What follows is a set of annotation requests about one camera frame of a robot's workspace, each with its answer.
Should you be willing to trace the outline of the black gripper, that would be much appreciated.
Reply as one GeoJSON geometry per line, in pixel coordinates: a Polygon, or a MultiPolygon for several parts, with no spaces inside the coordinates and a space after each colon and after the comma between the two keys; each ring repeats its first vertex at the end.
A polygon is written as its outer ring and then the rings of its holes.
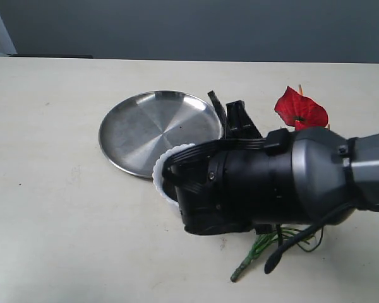
{"type": "Polygon", "coordinates": [[[174,186],[184,230],[193,235],[248,232],[294,221],[291,141],[263,136],[242,100],[226,104],[226,138],[178,146],[159,160],[174,186]]]}

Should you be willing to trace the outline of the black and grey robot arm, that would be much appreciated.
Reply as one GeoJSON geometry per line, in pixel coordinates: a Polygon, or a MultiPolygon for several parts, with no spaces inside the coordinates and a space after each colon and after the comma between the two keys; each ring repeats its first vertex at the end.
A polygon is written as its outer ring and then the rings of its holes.
{"type": "Polygon", "coordinates": [[[345,139],[313,127],[262,136],[242,101],[214,107],[223,137],[173,153],[162,165],[188,233],[308,225],[343,203],[379,212],[379,134],[345,139]]]}

